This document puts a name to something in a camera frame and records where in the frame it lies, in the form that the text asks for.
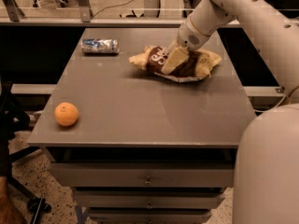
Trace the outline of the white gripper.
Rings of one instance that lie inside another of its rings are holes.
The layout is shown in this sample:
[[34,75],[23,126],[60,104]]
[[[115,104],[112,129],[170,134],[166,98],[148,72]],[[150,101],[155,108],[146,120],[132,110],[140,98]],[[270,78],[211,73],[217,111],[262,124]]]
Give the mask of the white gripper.
[[188,60],[188,49],[200,49],[209,38],[210,34],[205,34],[202,30],[196,28],[192,22],[192,17],[188,17],[178,29],[177,40],[174,39],[167,47],[169,56],[161,69],[162,73],[165,75],[172,73],[179,65]]

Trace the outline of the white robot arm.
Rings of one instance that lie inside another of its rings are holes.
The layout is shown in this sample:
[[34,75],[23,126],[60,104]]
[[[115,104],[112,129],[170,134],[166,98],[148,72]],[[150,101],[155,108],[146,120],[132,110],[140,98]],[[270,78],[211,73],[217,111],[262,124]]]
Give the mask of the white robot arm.
[[201,48],[238,21],[259,62],[242,60],[242,83],[275,86],[286,104],[257,116],[243,132],[235,159],[233,224],[299,224],[299,27],[264,0],[201,0],[172,45]]

